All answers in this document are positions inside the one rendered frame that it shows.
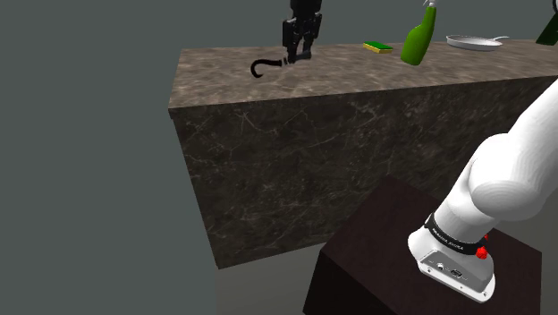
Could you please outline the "dark robot stand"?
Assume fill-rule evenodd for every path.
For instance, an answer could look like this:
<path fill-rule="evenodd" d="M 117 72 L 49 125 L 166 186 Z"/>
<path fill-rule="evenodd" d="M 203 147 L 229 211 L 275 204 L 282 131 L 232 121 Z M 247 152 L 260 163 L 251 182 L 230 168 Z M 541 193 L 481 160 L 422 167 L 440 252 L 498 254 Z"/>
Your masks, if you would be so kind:
<path fill-rule="evenodd" d="M 305 315 L 541 315 L 540 251 L 493 229 L 495 292 L 474 302 L 423 275 L 408 236 L 439 200 L 387 176 L 321 249 Z"/>

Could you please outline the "black curved hook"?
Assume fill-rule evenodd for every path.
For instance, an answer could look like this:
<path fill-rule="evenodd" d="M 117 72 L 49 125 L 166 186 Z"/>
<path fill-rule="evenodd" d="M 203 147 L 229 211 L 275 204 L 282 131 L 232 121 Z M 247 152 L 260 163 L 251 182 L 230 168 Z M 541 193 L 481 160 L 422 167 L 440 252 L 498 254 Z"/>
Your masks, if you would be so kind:
<path fill-rule="evenodd" d="M 258 73 L 257 71 L 257 67 L 259 65 L 268 65 L 268 66 L 273 66 L 273 67 L 283 67 L 284 65 L 288 64 L 288 60 L 286 58 L 283 59 L 276 59 L 276 60 L 271 60 L 271 59 L 257 59 L 255 60 L 251 65 L 250 65 L 250 73 L 254 78 L 261 78 L 263 76 L 262 73 Z"/>

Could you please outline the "light green spray bottle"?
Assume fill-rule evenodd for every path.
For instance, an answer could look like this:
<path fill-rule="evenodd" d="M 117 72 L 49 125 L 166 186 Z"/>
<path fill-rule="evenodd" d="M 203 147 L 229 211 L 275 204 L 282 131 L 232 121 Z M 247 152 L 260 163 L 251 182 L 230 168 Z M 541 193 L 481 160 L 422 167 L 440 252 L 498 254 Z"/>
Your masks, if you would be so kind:
<path fill-rule="evenodd" d="M 420 65 L 431 42 L 435 30 L 437 0 L 425 0 L 425 14 L 422 22 L 410 30 L 403 44 L 401 60 L 410 65 Z"/>

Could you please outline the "dark green bottle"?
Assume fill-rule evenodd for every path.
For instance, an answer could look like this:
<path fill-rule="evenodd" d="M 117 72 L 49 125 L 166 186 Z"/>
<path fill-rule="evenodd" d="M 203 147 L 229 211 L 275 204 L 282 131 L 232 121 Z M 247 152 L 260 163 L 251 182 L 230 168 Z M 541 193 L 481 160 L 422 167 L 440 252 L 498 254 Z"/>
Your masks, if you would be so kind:
<path fill-rule="evenodd" d="M 558 13 L 547 23 L 536 40 L 539 45 L 554 46 L 558 42 Z"/>

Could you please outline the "grey frying pan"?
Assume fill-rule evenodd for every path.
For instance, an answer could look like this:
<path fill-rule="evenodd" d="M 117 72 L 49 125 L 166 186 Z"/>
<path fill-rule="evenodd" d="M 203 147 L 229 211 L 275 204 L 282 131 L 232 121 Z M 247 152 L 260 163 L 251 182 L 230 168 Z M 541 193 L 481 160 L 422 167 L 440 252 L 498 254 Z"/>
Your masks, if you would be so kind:
<path fill-rule="evenodd" d="M 451 47 L 457 47 L 471 51 L 490 52 L 495 51 L 498 47 L 503 45 L 503 43 L 500 42 L 500 39 L 502 38 L 507 38 L 507 36 L 496 38 L 479 38 L 463 35 L 449 35 L 446 37 L 446 43 Z"/>

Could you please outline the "green and yellow sponge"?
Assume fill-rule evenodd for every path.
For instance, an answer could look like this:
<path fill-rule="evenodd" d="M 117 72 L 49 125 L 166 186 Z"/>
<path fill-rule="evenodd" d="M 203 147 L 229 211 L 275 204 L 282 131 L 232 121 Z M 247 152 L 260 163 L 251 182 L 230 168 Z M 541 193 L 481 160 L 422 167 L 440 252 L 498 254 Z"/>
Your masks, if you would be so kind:
<path fill-rule="evenodd" d="M 365 41 L 363 47 L 377 54 L 391 54 L 393 48 L 376 41 Z"/>

